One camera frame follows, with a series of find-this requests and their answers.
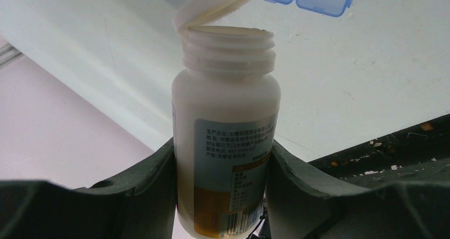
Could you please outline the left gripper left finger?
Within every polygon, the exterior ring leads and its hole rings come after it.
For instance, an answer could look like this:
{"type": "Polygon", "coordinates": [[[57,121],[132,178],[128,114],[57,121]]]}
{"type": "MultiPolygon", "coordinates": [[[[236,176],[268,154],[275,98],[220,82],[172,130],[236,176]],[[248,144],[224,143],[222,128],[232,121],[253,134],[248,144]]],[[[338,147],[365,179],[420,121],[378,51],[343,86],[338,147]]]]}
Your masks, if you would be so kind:
{"type": "Polygon", "coordinates": [[[1,238],[171,238],[176,202],[169,140],[91,187],[1,181],[1,238]]]}

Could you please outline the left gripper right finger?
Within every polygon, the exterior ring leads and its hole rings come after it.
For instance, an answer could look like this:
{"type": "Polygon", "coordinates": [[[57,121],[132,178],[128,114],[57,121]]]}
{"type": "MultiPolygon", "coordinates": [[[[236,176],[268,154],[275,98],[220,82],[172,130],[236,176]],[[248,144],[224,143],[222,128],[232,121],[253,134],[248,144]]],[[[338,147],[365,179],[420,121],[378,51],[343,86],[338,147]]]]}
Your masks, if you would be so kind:
{"type": "Polygon", "coordinates": [[[356,186],[273,144],[265,190],[272,238],[449,238],[449,183],[356,186]]]}

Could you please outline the white bottle orange label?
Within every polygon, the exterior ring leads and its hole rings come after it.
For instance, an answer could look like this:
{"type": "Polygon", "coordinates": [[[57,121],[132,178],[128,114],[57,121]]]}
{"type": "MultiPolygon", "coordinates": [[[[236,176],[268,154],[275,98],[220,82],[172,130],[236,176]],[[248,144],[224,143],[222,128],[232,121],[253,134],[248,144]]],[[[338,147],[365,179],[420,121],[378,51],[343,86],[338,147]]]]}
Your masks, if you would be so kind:
{"type": "Polygon", "coordinates": [[[280,108],[273,33],[215,25],[250,0],[192,0],[174,17],[177,213],[193,238],[245,238],[263,214],[280,108]]]}

